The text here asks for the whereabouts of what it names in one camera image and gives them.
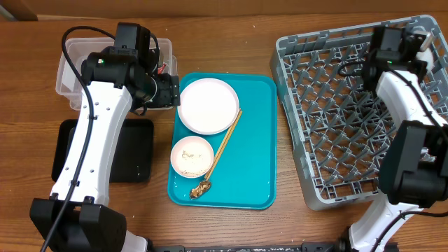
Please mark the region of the red snack wrapper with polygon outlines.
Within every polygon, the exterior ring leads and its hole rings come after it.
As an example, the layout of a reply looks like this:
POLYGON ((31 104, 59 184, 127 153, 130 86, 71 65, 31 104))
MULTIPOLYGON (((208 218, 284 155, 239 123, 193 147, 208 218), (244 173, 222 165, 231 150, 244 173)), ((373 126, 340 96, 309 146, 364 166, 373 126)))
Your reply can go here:
POLYGON ((163 63, 162 66, 158 68, 157 72, 159 74, 163 74, 166 67, 167 67, 167 63, 163 63))

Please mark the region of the pink bowl with rice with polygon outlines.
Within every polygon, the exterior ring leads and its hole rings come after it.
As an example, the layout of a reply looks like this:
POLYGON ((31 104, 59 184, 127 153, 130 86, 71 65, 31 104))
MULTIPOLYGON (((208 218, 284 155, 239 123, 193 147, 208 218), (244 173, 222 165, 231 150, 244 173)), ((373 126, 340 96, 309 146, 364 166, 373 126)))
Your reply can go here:
POLYGON ((186 136, 174 144, 170 162, 174 171, 187 179, 205 175, 214 163, 214 150, 199 136, 186 136))

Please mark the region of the small white cup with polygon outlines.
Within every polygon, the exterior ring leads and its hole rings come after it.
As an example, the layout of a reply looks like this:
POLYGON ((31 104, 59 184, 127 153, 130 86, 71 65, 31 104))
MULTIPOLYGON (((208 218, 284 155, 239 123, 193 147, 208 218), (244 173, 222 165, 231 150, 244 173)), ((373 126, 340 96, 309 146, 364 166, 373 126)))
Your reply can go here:
POLYGON ((433 67, 434 67, 434 58, 433 58, 431 49, 427 48, 423 52, 418 52, 416 57, 418 60, 421 60, 421 61, 427 63, 426 73, 429 74, 433 70, 433 67))

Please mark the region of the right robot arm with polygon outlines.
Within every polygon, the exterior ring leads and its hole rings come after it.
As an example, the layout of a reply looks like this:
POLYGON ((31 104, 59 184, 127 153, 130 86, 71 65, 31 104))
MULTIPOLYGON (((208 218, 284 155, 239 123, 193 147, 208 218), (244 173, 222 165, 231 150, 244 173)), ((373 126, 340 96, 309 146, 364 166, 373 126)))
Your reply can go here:
POLYGON ((431 51, 373 49, 361 76, 398 128, 379 169, 379 194, 347 228, 336 251, 397 251, 389 239, 415 215, 447 200, 447 121, 420 88, 434 67, 431 51))

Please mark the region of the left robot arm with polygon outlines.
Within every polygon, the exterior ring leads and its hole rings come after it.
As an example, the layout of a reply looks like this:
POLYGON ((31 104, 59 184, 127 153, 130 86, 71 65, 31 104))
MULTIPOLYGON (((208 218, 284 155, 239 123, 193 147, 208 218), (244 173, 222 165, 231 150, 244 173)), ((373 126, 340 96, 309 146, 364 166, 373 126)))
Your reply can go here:
POLYGON ((149 240, 108 207, 111 168, 127 114, 178 106, 179 77, 158 73, 158 57, 148 49, 117 47, 91 53, 78 77, 83 107, 64 168, 49 198, 31 203, 41 249, 149 251, 149 240))

